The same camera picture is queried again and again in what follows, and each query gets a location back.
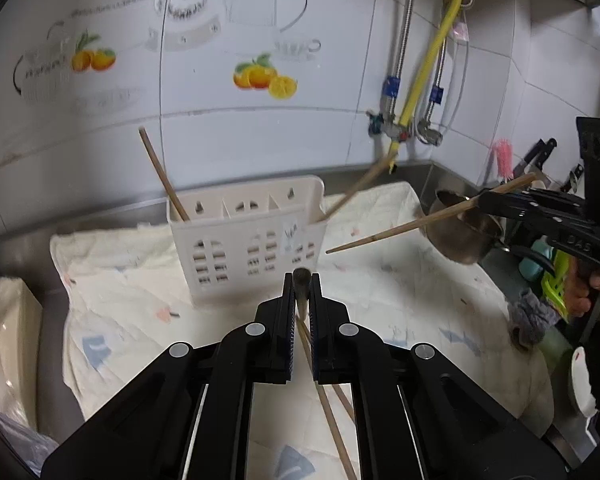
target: metal pot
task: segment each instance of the metal pot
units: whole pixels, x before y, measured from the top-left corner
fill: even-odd
[[[469,197],[454,191],[440,189],[429,214],[469,200]],[[433,222],[425,227],[427,237],[434,247],[450,260],[471,265],[483,259],[493,248],[509,251],[521,258],[529,258],[550,274],[554,264],[543,254],[528,247],[507,247],[502,243],[502,227],[491,215],[477,208],[464,211],[457,216]]]

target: white utensil caddy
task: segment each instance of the white utensil caddy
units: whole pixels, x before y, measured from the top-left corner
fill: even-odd
[[[169,201],[167,218],[194,300],[216,301],[277,286],[286,272],[311,272],[326,223],[324,184],[316,176],[207,187],[178,197],[190,221]]]

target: wooden chopstick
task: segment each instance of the wooden chopstick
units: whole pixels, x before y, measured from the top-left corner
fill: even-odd
[[[389,152],[383,158],[378,160],[378,162],[376,162],[359,181],[349,188],[349,190],[340,200],[332,205],[328,211],[318,219],[318,222],[328,220],[335,215],[345,204],[347,204],[347,202],[349,202],[349,200],[354,197],[357,192],[371,184],[376,178],[378,178],[378,175],[380,175],[385,169],[389,168],[397,155],[397,152]]]
[[[183,221],[188,222],[189,215],[187,214],[184,207],[182,206],[182,202],[180,202],[180,199],[176,195],[176,192],[173,189],[173,186],[171,186],[171,182],[169,182],[169,179],[167,178],[167,174],[164,172],[164,169],[162,168],[162,165],[160,164],[160,160],[158,160],[158,156],[154,152],[154,147],[151,145],[151,141],[149,140],[149,136],[146,134],[146,130],[144,129],[144,126],[140,126],[140,128],[138,128],[138,131],[140,132],[140,138],[142,139],[142,142],[144,143],[146,152],[148,153],[149,158],[151,159],[151,162],[154,165],[155,172],[158,174],[158,177],[160,178],[160,181],[162,182],[162,186],[164,187],[164,190],[167,192],[167,195],[169,196],[169,200],[171,200],[171,203],[176,208],[176,211],[180,215],[180,218],[182,218]]]
[[[495,187],[494,189],[492,189],[492,191],[496,193],[507,193],[520,187],[528,186],[536,178],[537,177],[533,173],[525,174],[523,176],[515,178],[514,180],[511,180],[510,182],[507,182],[506,184],[502,184],[501,186]],[[478,197],[474,196],[469,200],[465,200],[464,202],[461,202],[459,204],[447,207],[446,209],[443,209],[431,215],[427,215],[424,218],[418,218],[417,220],[408,222],[407,224],[398,225],[397,227],[387,229],[386,231],[382,231],[380,233],[368,236],[366,238],[360,238],[360,240],[356,240],[355,242],[334,247],[333,249],[327,250],[326,253],[331,254],[338,253],[340,251],[346,251],[347,249],[352,249],[353,247],[360,247],[360,245],[370,244],[371,242],[377,242],[378,240],[384,240],[385,238],[390,238],[392,236],[406,233],[408,231],[413,231],[414,229],[424,227],[426,225],[432,224],[433,222],[437,222],[438,220],[443,220],[445,218],[458,215],[461,212],[476,207],[477,204]]]
[[[298,322],[298,325],[300,326],[300,332],[304,333],[304,337],[308,340],[311,337],[309,335],[309,329],[306,327],[304,322]],[[356,414],[353,411],[353,406],[349,402],[349,399],[347,399],[347,396],[344,394],[344,391],[342,390],[342,388],[340,387],[339,384],[333,384],[333,389],[335,390],[336,395],[340,399],[340,402],[342,403],[347,414],[349,415],[349,418],[355,424],[356,423]]]
[[[310,368],[311,349],[309,346],[307,334],[302,330],[302,327],[304,327],[304,330],[306,330],[306,327],[304,326],[304,322],[300,321],[300,318],[298,316],[296,316],[296,324],[300,326],[298,332],[300,334],[302,346],[304,347],[304,355],[306,357],[307,362],[309,363]],[[333,411],[331,410],[331,405],[329,403],[329,399],[327,398],[327,394],[324,391],[324,386],[318,384],[317,381],[315,381],[314,384],[315,389],[318,391],[318,398],[320,399],[320,404],[322,405],[324,416],[327,418],[327,424],[329,425],[329,430],[331,431],[333,442],[336,445],[336,449],[338,450],[338,455],[340,457],[340,461],[342,462],[344,472],[347,475],[347,480],[357,480],[356,472],[354,471],[353,466],[351,465],[349,453],[347,453],[347,448],[344,446],[344,441],[342,439],[342,435],[340,434],[340,430],[338,429],[336,418],[333,416]]]

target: green plastic item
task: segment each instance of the green plastic item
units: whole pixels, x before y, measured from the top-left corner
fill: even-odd
[[[558,314],[567,321],[569,313],[564,306],[564,280],[569,272],[569,255],[561,250],[555,251],[555,277],[548,272],[542,276],[542,291],[544,297],[554,306]]]

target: hand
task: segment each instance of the hand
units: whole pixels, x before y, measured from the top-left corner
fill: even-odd
[[[572,316],[580,317],[591,308],[590,288],[600,291],[600,272],[592,273],[589,283],[578,277],[578,260],[569,256],[569,272],[564,282],[564,306]]]

